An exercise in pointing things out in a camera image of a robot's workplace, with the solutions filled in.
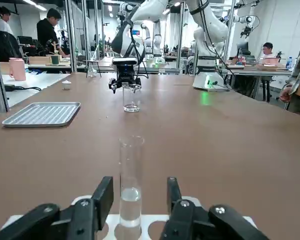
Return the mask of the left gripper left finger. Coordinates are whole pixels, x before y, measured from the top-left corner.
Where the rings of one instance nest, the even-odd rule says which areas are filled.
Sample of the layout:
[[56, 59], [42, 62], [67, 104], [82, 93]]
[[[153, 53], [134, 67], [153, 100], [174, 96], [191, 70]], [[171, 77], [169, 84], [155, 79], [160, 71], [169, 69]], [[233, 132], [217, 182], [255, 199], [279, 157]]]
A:
[[106, 223], [114, 201], [112, 176], [105, 176], [91, 197], [61, 210], [54, 203], [36, 206], [0, 230], [0, 240], [93, 240]]

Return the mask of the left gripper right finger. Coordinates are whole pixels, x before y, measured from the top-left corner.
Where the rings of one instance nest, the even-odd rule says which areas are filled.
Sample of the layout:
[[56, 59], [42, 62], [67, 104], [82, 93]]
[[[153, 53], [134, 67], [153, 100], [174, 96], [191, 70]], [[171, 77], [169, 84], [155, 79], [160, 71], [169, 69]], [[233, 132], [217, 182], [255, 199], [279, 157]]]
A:
[[216, 204], [205, 210], [182, 198], [175, 177], [167, 178], [169, 219], [160, 235], [161, 240], [267, 240], [234, 208]]

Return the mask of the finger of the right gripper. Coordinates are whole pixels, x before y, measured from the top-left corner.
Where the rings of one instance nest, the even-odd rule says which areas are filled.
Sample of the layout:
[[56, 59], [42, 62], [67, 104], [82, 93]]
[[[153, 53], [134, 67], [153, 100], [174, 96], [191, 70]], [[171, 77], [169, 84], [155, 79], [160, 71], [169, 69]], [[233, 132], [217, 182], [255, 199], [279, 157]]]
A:
[[115, 78], [110, 78], [108, 82], [108, 88], [112, 90], [113, 94], [116, 93], [117, 89], [122, 87], [122, 81]]
[[139, 77], [135, 78], [135, 83], [132, 84], [132, 92], [135, 93], [136, 91], [142, 88], [141, 79]]

